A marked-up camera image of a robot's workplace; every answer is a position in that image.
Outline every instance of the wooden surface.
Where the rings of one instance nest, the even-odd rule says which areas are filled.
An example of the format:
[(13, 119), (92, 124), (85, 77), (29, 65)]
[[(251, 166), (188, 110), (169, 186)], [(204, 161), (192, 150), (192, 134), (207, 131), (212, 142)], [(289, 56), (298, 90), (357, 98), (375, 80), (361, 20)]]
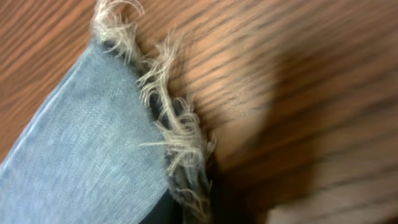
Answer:
[[(148, 0), (137, 38), (188, 34), (170, 88), (216, 130), (268, 223), (397, 223), (398, 2)], [(2, 0), (0, 158), (90, 38), (93, 0)]]

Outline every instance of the light blue fabric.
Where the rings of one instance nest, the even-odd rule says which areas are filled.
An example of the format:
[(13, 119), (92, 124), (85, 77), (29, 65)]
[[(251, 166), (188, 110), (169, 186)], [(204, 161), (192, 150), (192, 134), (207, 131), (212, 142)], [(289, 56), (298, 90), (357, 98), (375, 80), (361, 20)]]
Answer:
[(139, 223), (167, 190), (137, 72), (94, 42), (0, 167), (0, 223)]

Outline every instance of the wooden floor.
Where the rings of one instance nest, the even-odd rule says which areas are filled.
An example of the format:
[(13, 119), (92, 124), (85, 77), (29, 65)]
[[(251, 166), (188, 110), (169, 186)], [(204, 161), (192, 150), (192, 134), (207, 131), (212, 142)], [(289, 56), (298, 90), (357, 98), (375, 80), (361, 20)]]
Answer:
[[(270, 224), (398, 223), (398, 1), (146, 0), (220, 171)], [(0, 160), (90, 39), (94, 0), (2, 0)]]

